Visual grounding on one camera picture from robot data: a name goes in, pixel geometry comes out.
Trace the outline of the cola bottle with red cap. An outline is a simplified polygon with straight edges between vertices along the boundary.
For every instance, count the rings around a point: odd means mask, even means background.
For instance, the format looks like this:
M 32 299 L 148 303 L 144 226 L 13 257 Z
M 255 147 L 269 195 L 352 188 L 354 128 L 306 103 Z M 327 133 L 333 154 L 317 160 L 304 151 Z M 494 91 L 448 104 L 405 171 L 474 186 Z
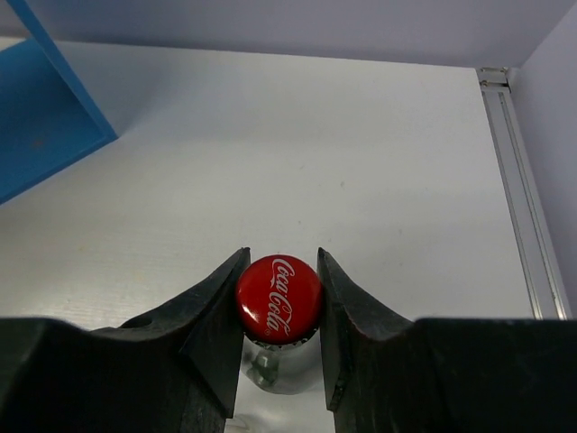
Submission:
M 308 264 L 286 254 L 262 257 L 243 272 L 235 300 L 244 332 L 241 372 L 249 380 L 287 395 L 322 380 L 324 290 Z

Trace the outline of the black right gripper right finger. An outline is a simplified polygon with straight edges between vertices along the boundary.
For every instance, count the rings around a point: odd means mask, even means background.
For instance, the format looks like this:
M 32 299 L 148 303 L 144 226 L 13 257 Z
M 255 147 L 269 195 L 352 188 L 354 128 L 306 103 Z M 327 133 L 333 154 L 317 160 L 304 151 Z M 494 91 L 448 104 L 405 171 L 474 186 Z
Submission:
M 575 431 L 574 321 L 410 321 L 325 250 L 317 273 L 325 402 L 336 431 Z

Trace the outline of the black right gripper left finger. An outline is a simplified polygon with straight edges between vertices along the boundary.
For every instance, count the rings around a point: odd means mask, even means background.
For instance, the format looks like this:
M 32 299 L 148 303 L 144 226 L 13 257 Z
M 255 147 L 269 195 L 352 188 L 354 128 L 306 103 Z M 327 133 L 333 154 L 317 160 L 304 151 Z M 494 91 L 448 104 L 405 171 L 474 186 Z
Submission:
M 221 432 L 234 414 L 242 248 L 204 280 L 120 327 L 1 321 L 4 432 Z

